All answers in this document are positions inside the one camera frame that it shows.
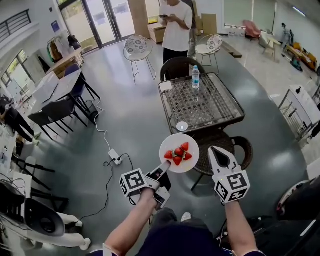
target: white chair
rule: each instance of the white chair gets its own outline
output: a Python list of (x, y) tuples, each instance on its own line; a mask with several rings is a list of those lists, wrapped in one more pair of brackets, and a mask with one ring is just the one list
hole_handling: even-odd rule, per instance
[(201, 64), (204, 60), (204, 56), (209, 56), (210, 63), (212, 66), (210, 55), (214, 55), (216, 67), (218, 69), (217, 75), (219, 75), (219, 66), (217, 62), (216, 53), (220, 50), (222, 43), (223, 39), (220, 35), (210, 34), (202, 38), (195, 48), (195, 51), (202, 56)]
[[(146, 63), (148, 64), (148, 67), (149, 67), (149, 70), (150, 70), (150, 73), (151, 73), (153, 80), (156, 79), (157, 72), (152, 67), (151, 62), (148, 58), (152, 52), (152, 49), (153, 49), (153, 45), (152, 45), (151, 41), (147, 38), (144, 38), (141, 35), (135, 34), (135, 35), (130, 36), (126, 40), (125, 47), (123, 48), (123, 55), (128, 61), (131, 62), (134, 83), (136, 83), (136, 75), (139, 73), (137, 62), (143, 61), (143, 60), (146, 60)], [(136, 73), (134, 72), (133, 62), (135, 63), (135, 66), (137, 69)], [(155, 76), (153, 76), (150, 66), (153, 69)]]

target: cardboard box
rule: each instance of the cardboard box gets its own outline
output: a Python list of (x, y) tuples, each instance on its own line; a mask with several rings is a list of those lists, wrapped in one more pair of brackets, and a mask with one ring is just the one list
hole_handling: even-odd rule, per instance
[(195, 17), (196, 29), (198, 31), (198, 36), (201, 35), (201, 30), (204, 30), (204, 23), (199, 16)]
[(162, 26), (159, 22), (148, 25), (150, 37), (157, 44), (164, 41), (166, 27)]
[(198, 16), (197, 2), (196, 1), (192, 1), (192, 3), (193, 3), (194, 14), (197, 17)]
[(217, 16), (215, 14), (202, 14), (203, 34), (205, 36), (217, 34)]
[(128, 0), (136, 35), (150, 38), (148, 14), (145, 0)]

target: white t-shirt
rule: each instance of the white t-shirt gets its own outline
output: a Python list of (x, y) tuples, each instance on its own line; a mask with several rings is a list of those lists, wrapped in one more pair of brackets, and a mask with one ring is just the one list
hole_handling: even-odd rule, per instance
[[(184, 21), (187, 27), (191, 29), (193, 14), (190, 6), (180, 1), (176, 6), (162, 5), (160, 7), (160, 15), (170, 16), (172, 14)], [(176, 52), (185, 52), (189, 50), (189, 39), (190, 30), (181, 28), (175, 21), (168, 21), (162, 47)]]

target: gray floor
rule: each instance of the gray floor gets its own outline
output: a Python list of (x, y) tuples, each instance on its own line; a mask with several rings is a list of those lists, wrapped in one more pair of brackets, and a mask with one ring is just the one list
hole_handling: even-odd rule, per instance
[[(159, 147), (170, 135), (158, 91), (159, 76), (153, 81), (146, 62), (139, 62), (140, 73), (133, 80), (131, 64), (123, 57), (124, 43), (108, 46), (85, 58), (84, 75), (88, 83), (101, 96), (105, 112), (98, 119), (98, 127), (108, 130), (106, 135), (111, 148), (119, 154), (128, 153), (135, 168), (149, 172), (160, 164)], [(154, 45), (150, 61), (159, 73), (163, 50)], [(220, 79), (233, 93), (246, 112), (243, 122), (229, 126), (225, 131), (230, 136), (243, 136), (253, 145), (253, 161), (248, 167), (251, 190), (241, 201), (247, 217), (275, 215), (276, 204), (283, 193), (306, 176), (306, 162), (298, 143), (258, 81), (234, 58), (221, 50), (217, 54)], [(111, 170), (103, 167), (110, 160), (103, 133), (90, 124), (85, 128), (72, 119), (74, 133), (63, 134), (50, 141), (45, 135), (39, 147), (30, 147), (24, 155), (33, 155), (39, 164), (56, 170), (55, 174), (37, 172), (56, 195), (70, 198), (66, 213), (82, 217), (104, 206), (106, 182)], [(242, 161), (243, 152), (236, 150)], [(109, 184), (107, 209), (97, 216), (83, 220), (82, 234), (92, 240), (89, 250), (101, 248), (110, 232), (115, 229), (132, 209), (129, 200), (122, 195), (119, 186), (121, 174), (130, 171), (128, 158), (113, 168), (114, 176)], [(171, 199), (167, 206), (178, 217), (186, 211), (201, 218), (213, 233), (225, 220), (224, 208), (214, 196), (213, 183), (202, 179), (194, 192), (190, 191), (199, 174), (169, 173), (172, 183)], [(146, 238), (148, 227), (143, 230), (137, 244), (128, 255), (135, 255)], [(84, 255), (78, 248), (59, 248), (45, 245), (39, 251), (27, 255)]]

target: white plate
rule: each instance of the white plate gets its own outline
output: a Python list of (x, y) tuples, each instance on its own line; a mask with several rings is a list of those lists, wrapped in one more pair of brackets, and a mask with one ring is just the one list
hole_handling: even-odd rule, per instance
[[(176, 165), (175, 162), (172, 159), (166, 159), (165, 154), (169, 150), (175, 150), (176, 148), (179, 148), (183, 143), (188, 142), (189, 143), (189, 150), (188, 153), (192, 155), (192, 158), (180, 163), (180, 165)], [(199, 156), (200, 156), (200, 150), (199, 146), (196, 143), (196, 141), (191, 138), (190, 136), (183, 134), (183, 133), (177, 133), (174, 135), (169, 136), (166, 138), (160, 147), (159, 150), (159, 156), (161, 163), (164, 163), (166, 161), (171, 162), (171, 166), (169, 168), (169, 171), (174, 173), (186, 173), (190, 171), (193, 167), (196, 166)]]

